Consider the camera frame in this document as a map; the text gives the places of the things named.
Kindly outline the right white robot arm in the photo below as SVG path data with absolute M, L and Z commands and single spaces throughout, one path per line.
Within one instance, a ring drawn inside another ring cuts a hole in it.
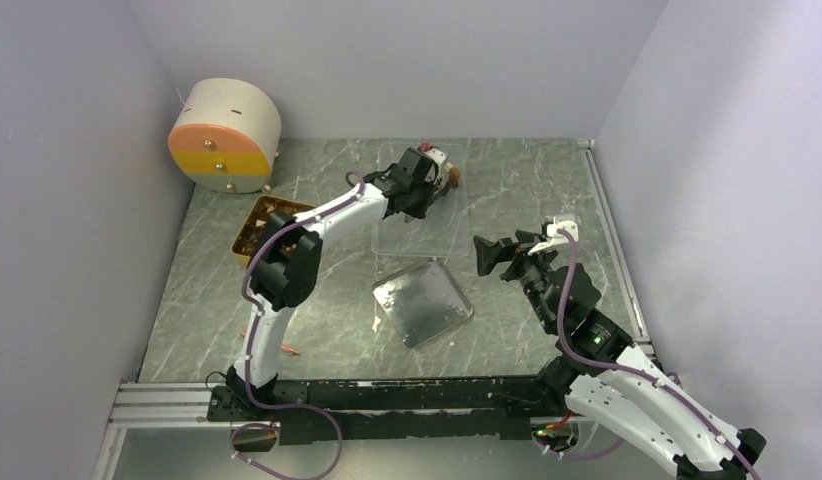
M 634 338 L 598 308 L 600 291 L 579 263 L 573 227 L 543 234 L 473 239 L 480 276 L 520 285 L 560 354 L 536 377 L 539 407 L 591 419 L 661 465 L 676 479 L 757 479 L 765 446 L 753 428 L 739 429 L 696 402 Z

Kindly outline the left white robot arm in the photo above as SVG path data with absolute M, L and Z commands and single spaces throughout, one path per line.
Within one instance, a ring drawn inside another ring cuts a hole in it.
M 347 235 L 393 215 L 423 220 L 430 207 L 460 185 L 446 153 L 406 149 L 383 170 L 350 171 L 347 193 L 297 214 L 273 213 L 247 265 L 241 294 L 251 305 L 240 354 L 226 372 L 233 406 L 259 420 L 272 408 L 279 355 L 297 307 L 315 289 L 324 251 Z

